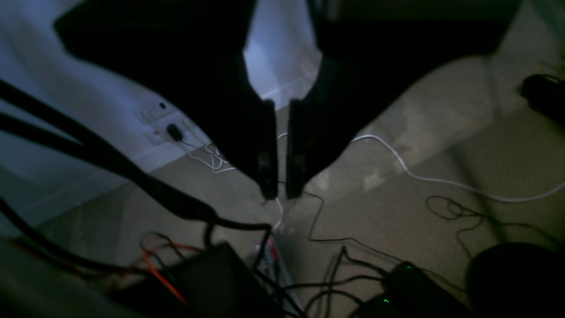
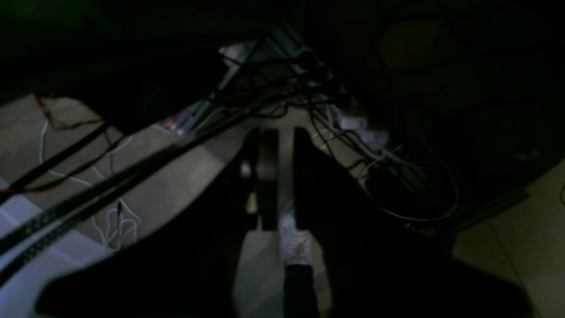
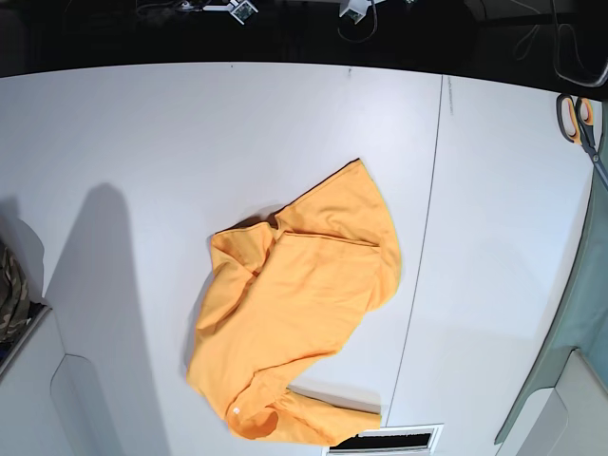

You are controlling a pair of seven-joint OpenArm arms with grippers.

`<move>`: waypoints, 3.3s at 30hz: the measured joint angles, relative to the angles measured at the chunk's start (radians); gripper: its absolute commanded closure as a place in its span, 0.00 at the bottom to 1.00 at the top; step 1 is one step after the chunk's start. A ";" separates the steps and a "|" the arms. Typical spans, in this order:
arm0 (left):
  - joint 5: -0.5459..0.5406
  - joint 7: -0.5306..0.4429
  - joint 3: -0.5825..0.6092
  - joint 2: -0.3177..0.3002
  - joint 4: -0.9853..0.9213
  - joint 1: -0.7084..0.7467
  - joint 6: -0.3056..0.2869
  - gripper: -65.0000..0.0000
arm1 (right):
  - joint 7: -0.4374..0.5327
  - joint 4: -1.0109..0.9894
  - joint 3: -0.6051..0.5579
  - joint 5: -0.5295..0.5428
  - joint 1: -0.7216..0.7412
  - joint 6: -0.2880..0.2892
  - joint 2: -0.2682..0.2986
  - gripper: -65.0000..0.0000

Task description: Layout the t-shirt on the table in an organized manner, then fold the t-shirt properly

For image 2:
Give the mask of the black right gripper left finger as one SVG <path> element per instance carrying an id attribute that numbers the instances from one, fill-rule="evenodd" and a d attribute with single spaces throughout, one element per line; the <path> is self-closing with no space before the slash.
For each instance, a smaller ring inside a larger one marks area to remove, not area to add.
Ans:
<path id="1" fill-rule="evenodd" d="M 233 317 L 241 248 L 277 228 L 279 134 L 253 129 L 183 211 L 139 243 L 51 281 L 35 304 L 55 318 Z"/>

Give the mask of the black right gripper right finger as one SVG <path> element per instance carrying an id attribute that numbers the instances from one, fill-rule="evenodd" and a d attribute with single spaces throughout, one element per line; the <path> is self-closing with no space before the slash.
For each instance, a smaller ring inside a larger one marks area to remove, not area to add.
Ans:
<path id="1" fill-rule="evenodd" d="M 465 264 L 380 209 L 307 129 L 294 130 L 297 226 L 319 242 L 336 318 L 532 318 L 516 284 Z"/>

